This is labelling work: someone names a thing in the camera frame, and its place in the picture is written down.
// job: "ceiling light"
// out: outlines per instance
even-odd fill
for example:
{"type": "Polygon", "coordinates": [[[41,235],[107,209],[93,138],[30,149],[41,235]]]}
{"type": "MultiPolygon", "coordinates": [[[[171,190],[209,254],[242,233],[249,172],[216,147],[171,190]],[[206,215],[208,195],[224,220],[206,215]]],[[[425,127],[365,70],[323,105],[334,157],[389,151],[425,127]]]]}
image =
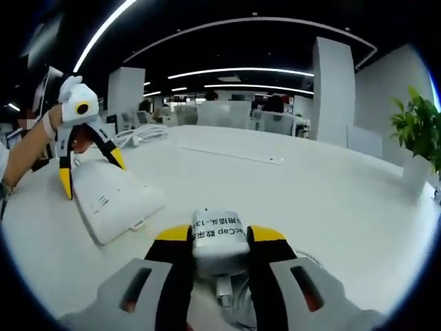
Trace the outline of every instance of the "ceiling light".
{"type": "Polygon", "coordinates": [[[237,76],[232,77],[218,77],[218,80],[224,81],[225,83],[240,83],[240,78],[237,76]]]}
{"type": "Polygon", "coordinates": [[[147,93],[147,94],[144,94],[143,96],[144,96],[144,97],[150,97],[151,95],[155,95],[155,94],[161,94],[161,91],[158,91],[158,92],[152,92],[152,93],[147,93]]]}
{"type": "Polygon", "coordinates": [[[365,41],[364,39],[361,39],[360,37],[357,37],[347,31],[337,29],[332,26],[327,26],[323,23],[317,23],[317,22],[313,22],[313,21],[305,21],[304,19],[292,19],[290,17],[241,17],[238,19],[226,19],[224,21],[216,21],[216,22],[202,24],[201,26],[195,26],[193,28],[188,28],[184,31],[181,31],[181,32],[172,34],[170,36],[164,37],[160,40],[155,41],[154,43],[149,44],[148,46],[145,46],[143,49],[139,50],[136,54],[131,55],[126,60],[124,60],[124,63],[127,63],[128,61],[132,60],[134,57],[137,57],[138,55],[145,52],[146,50],[149,50],[152,47],[156,47],[157,45],[165,43],[166,41],[169,41],[170,39],[182,36],[183,34],[192,33],[195,31],[206,29],[206,28],[211,28],[213,26],[223,26],[225,24],[255,22],[255,21],[259,21],[259,22],[271,21],[271,22],[285,22],[285,23],[302,24],[304,26],[311,26],[311,27],[315,27],[315,28],[326,29],[328,31],[339,33],[339,34],[342,34],[343,36],[346,36],[346,37],[349,37],[353,40],[359,41],[359,42],[365,44],[366,46],[370,47],[371,51],[369,52],[369,54],[367,56],[363,57],[363,59],[361,59],[361,61],[356,64],[355,69],[359,69],[360,66],[362,66],[366,61],[368,61],[370,58],[372,58],[373,55],[375,55],[378,52],[377,47],[375,47],[371,43],[365,41]]]}
{"type": "Polygon", "coordinates": [[[285,90],[292,92],[300,92],[305,94],[314,94],[311,91],[297,90],[296,88],[283,88],[280,86],[269,86],[269,85],[248,85],[248,84],[216,84],[216,85],[205,85],[204,88],[273,88],[275,90],[285,90]]]}
{"type": "Polygon", "coordinates": [[[103,33],[109,28],[109,26],[128,9],[131,5],[133,5],[136,0],[126,0],[124,3],[116,9],[113,14],[109,16],[109,18],[103,23],[103,25],[96,31],[92,39],[90,39],[89,44],[85,47],[83,54],[81,54],[78,62],[75,65],[74,72],[77,72],[81,65],[83,64],[85,58],[89,54],[90,50],[94,47],[95,43],[98,39],[103,35],[103,33]]]}
{"type": "Polygon", "coordinates": [[[8,106],[10,106],[13,110],[16,110],[17,112],[20,111],[20,108],[18,108],[16,105],[14,105],[12,103],[8,103],[8,106]]]}
{"type": "Polygon", "coordinates": [[[310,74],[308,72],[294,71],[294,70],[285,70],[285,69],[273,69],[273,68],[225,68],[225,69],[211,69],[211,70],[201,70],[201,71],[193,71],[187,72],[185,74],[175,74],[174,76],[168,77],[168,79],[185,77],[185,76],[193,76],[194,74],[209,74],[211,72],[225,72],[225,71],[266,71],[266,72],[282,72],[285,74],[299,74],[307,77],[314,77],[314,74],[310,74]]]}

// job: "cable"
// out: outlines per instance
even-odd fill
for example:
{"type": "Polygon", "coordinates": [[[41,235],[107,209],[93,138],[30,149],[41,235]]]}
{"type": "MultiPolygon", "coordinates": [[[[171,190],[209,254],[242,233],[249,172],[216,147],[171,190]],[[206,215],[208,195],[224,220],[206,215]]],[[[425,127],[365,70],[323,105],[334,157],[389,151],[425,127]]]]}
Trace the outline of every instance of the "cable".
{"type": "Polygon", "coordinates": [[[157,139],[168,137],[166,126],[156,124],[146,124],[135,130],[125,130],[118,133],[113,141],[115,145],[124,148],[129,142],[132,146],[139,146],[140,143],[148,143],[157,139]]]}
{"type": "Polygon", "coordinates": [[[302,250],[294,250],[296,254],[303,255],[304,257],[307,257],[311,261],[313,261],[315,264],[317,264],[319,267],[323,268],[323,265],[320,263],[320,261],[313,255],[310,255],[309,253],[306,253],[302,250]]]}
{"type": "MultiPolygon", "coordinates": [[[[298,254],[307,257],[308,259],[311,259],[314,263],[322,267],[322,264],[316,257],[302,250],[294,251],[296,255],[298,254]]],[[[256,331],[256,311],[254,310],[254,305],[251,298],[251,291],[249,289],[249,279],[243,277],[233,277],[231,278],[231,281],[233,285],[230,285],[228,288],[228,286],[223,285],[226,280],[217,279],[216,296],[218,297],[218,299],[221,299],[220,305],[223,313],[223,318],[240,330],[256,331]]]]}

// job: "white table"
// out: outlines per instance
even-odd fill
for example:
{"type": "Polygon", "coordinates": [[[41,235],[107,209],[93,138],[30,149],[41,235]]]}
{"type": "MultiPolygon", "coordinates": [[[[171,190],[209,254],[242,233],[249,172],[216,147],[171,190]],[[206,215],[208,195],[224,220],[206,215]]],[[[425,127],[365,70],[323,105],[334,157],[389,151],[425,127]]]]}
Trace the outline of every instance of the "white table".
{"type": "MultiPolygon", "coordinates": [[[[355,304],[383,313],[403,298],[430,252],[440,212],[433,190],[427,184],[413,198],[395,165],[266,132],[181,126],[169,133],[123,151],[128,170],[163,189],[166,207],[142,231],[104,247],[66,199],[55,162],[23,178],[11,196],[3,228],[12,256],[54,316],[85,308],[104,280],[145,256],[159,231],[189,223],[202,208],[231,208],[245,225],[277,229],[339,278],[355,304]]],[[[91,149],[82,157],[100,155],[91,149]]]]}

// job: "ceiling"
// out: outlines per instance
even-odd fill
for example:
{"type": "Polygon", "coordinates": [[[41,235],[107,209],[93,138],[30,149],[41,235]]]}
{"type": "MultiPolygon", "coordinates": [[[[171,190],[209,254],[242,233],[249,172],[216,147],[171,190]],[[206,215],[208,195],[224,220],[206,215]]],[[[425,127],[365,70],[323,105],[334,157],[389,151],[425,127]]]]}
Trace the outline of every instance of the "ceiling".
{"type": "MultiPolygon", "coordinates": [[[[48,21],[60,15],[61,22],[54,43],[47,47],[35,67],[42,68],[44,63],[49,63],[71,72],[94,31],[123,3],[122,0],[26,2],[34,3],[23,5],[18,11],[23,18],[20,21],[28,23],[11,38],[12,47],[1,73],[6,82],[1,91],[3,105],[11,101],[24,104],[25,96],[32,94],[36,81],[42,78],[35,74],[38,70],[30,75],[25,68],[27,59],[19,59],[39,20],[48,21]]],[[[100,97],[106,97],[109,73],[120,66],[145,68],[146,80],[151,82],[146,92],[160,90],[167,94],[172,88],[183,86],[189,92],[199,92],[206,84],[222,83],[218,77],[232,75],[237,75],[244,84],[313,90],[311,79],[273,72],[200,74],[171,80],[167,77],[196,70],[236,67],[312,72],[312,48],[317,36],[350,45],[354,64],[357,64],[374,48],[345,35],[347,28],[349,33],[377,49],[362,68],[412,41],[415,27],[429,13],[429,8],[421,1],[404,1],[399,7],[380,4],[379,1],[349,0],[331,1],[326,5],[317,1],[282,0],[138,0],[98,40],[79,74],[100,97]],[[223,23],[186,32],[213,22],[223,23]],[[327,27],[318,27],[317,23],[327,27]],[[174,34],[179,35],[157,43],[174,34]]]]}

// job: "charger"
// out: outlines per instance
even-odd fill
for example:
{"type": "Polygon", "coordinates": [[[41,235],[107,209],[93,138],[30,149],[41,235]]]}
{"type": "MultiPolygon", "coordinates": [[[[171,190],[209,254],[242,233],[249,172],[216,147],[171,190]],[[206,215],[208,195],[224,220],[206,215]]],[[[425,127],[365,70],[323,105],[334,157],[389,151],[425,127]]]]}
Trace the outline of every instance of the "charger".
{"type": "Polygon", "coordinates": [[[200,277],[235,276],[245,271],[247,238],[236,212],[195,211],[193,256],[200,277]]]}

